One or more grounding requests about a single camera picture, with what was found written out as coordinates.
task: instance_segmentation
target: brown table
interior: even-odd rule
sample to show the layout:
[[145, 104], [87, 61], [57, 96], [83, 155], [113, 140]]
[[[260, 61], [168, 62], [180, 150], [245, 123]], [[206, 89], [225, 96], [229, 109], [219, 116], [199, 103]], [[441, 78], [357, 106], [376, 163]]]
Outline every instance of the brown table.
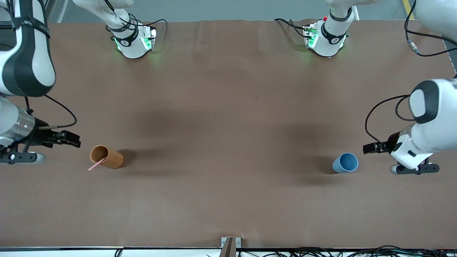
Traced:
[[[362, 154], [376, 103], [454, 76], [447, 55], [411, 52], [402, 21], [354, 22], [331, 59], [276, 22], [170, 23], [156, 52], [137, 60], [116, 51], [104, 24], [50, 28], [50, 95], [78, 116], [70, 130], [82, 146], [33, 148], [44, 164], [0, 166], [1, 246], [212, 246], [241, 236], [249, 247], [457, 248], [457, 152], [433, 155], [441, 171], [421, 176], [391, 174], [388, 154]], [[422, 53], [444, 49], [412, 38]], [[49, 123], [71, 121], [45, 98], [31, 104]], [[394, 104], [369, 123], [381, 139], [408, 125]], [[97, 144], [120, 150], [125, 167], [87, 171]], [[359, 169], [333, 174], [347, 151]]]

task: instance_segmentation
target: yellow floor line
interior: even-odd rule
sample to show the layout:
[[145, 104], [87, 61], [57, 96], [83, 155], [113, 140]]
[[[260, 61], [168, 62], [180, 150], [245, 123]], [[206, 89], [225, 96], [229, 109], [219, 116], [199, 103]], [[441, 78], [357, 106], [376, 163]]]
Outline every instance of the yellow floor line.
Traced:
[[[409, 0], [402, 0], [402, 1], [403, 1], [404, 9], [406, 10], [406, 15], [408, 15], [409, 12], [411, 11], [411, 6], [409, 5]], [[411, 14], [410, 19], [411, 20], [414, 19], [414, 14]]]

